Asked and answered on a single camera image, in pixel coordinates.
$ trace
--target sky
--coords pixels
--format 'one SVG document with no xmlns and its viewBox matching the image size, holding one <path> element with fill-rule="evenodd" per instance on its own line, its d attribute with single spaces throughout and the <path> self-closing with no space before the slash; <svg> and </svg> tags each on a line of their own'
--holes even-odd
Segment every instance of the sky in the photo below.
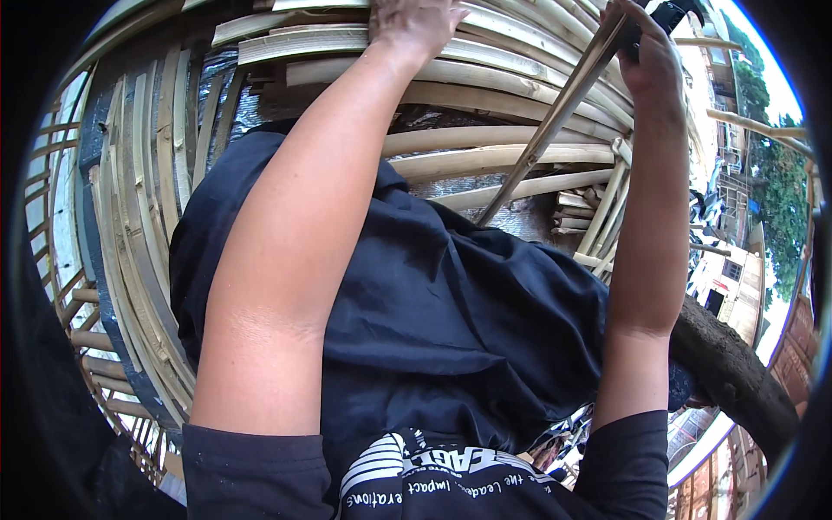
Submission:
<svg viewBox="0 0 832 520">
<path fill-rule="evenodd" d="M 771 50 L 766 46 L 763 38 L 754 29 L 754 25 L 731 0 L 711 0 L 711 5 L 714 8 L 725 11 L 725 14 L 728 15 L 728 18 L 730 18 L 734 25 L 747 34 L 751 43 L 760 51 L 760 56 L 763 58 L 763 63 L 765 64 L 763 80 L 771 97 L 769 107 L 765 111 L 769 115 L 769 120 L 777 124 L 781 114 L 790 114 L 795 121 L 803 119 L 803 111 L 800 110 L 800 104 L 797 102 L 795 94 L 791 90 L 789 81 L 780 69 L 777 60 L 771 54 Z"/>
<path fill-rule="evenodd" d="M 803 119 L 803 111 L 800 110 L 800 104 L 797 102 L 795 93 L 792 91 L 788 80 L 785 77 L 780 65 L 772 55 L 771 50 L 765 44 L 763 38 L 754 29 L 754 25 L 749 21 L 745 14 L 733 3 L 731 0 L 711 0 L 711 5 L 716 9 L 721 9 L 728 15 L 728 18 L 737 26 L 742 32 L 748 35 L 751 43 L 760 51 L 760 57 L 763 58 L 765 70 L 763 71 L 763 80 L 765 86 L 769 91 L 771 98 L 766 113 L 772 123 L 777 123 L 780 120 L 780 115 L 790 114 L 795 121 Z M 771 264 L 766 261 L 765 267 L 765 285 L 771 287 L 775 283 L 775 273 L 771 269 Z M 789 298 L 791 295 L 780 295 L 775 291 L 774 299 L 769 309 L 763 316 L 769 320 L 771 325 L 763 334 L 760 344 L 757 348 L 757 355 L 763 364 L 768 365 L 774 348 L 780 340 L 780 333 L 783 330 L 783 323 L 786 315 L 789 313 Z"/>
</svg>

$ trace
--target t-shirt sleeve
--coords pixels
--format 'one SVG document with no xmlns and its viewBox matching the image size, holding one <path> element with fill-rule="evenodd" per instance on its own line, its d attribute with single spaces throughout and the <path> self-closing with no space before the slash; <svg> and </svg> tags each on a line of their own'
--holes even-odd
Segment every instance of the t-shirt sleeve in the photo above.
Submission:
<svg viewBox="0 0 832 520">
<path fill-rule="evenodd" d="M 329 519 L 322 437 L 271 437 L 186 424 L 188 518 Z"/>
<path fill-rule="evenodd" d="M 575 493 L 606 518 L 657 519 L 667 512 L 667 411 L 609 423 L 593 433 Z"/>
</svg>

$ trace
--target hand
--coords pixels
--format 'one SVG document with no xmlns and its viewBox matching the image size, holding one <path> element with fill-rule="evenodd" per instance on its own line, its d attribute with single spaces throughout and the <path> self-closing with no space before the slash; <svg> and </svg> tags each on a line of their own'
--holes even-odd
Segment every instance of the hand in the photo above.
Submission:
<svg viewBox="0 0 832 520">
<path fill-rule="evenodd" d="M 370 0 L 371 45 L 395 49 L 397 59 L 414 59 L 421 67 L 435 58 L 469 11 L 452 0 Z"/>
<path fill-rule="evenodd" d="M 639 62 L 634 63 L 624 52 L 618 53 L 624 84 L 630 89 L 633 101 L 654 104 L 668 100 L 679 102 L 681 106 L 681 64 L 670 38 L 642 6 L 632 0 L 616 1 L 622 11 L 641 26 Z M 602 21 L 606 15 L 605 9 L 601 13 Z"/>
</svg>

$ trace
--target cloth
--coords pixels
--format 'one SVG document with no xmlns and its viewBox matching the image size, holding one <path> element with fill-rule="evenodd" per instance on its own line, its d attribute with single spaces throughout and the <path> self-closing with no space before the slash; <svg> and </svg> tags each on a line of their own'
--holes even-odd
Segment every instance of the cloth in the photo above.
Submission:
<svg viewBox="0 0 832 520">
<path fill-rule="evenodd" d="M 667 415 L 610 423 L 589 439 L 575 492 L 526 461 L 407 428 L 371 443 L 339 483 L 322 438 L 265 437 L 186 425 L 189 518 L 656 518 L 667 510 Z"/>
<path fill-rule="evenodd" d="M 252 130 L 232 143 L 172 237 L 171 308 L 195 367 L 225 239 L 283 139 Z M 606 302 L 607 287 L 570 257 L 411 196 L 381 161 L 324 338 L 321 433 L 334 481 L 380 435 L 415 424 L 468 446 L 530 449 L 594 400 Z M 692 391 L 671 366 L 672 409 Z"/>
</svg>

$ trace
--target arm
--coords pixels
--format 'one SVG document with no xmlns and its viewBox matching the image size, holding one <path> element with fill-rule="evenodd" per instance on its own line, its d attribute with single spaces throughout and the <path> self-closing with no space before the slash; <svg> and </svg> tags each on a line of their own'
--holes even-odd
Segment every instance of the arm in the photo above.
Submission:
<svg viewBox="0 0 832 520">
<path fill-rule="evenodd" d="M 610 284 L 604 365 L 592 429 L 667 408 L 670 335 L 685 296 L 688 146 L 681 70 L 670 39 L 632 0 L 640 63 L 622 58 L 635 105 L 630 194 Z"/>
<path fill-rule="evenodd" d="M 240 208 L 211 285 L 191 423 L 319 432 L 324 329 L 391 117 L 467 12 L 374 2 L 372 42 L 307 109 Z"/>
</svg>

